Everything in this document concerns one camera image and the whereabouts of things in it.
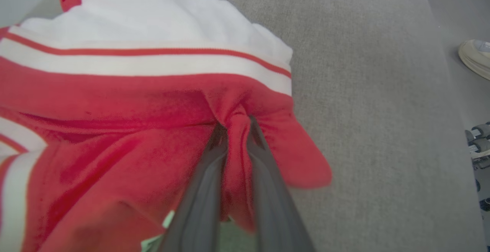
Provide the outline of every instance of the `towel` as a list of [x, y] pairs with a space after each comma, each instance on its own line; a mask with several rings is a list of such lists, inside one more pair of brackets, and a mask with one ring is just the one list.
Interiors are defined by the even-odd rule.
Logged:
[[216, 123], [222, 219], [254, 231], [249, 116], [289, 186], [329, 184], [293, 113], [292, 50], [229, 2], [60, 2], [0, 29], [0, 251], [141, 251]]

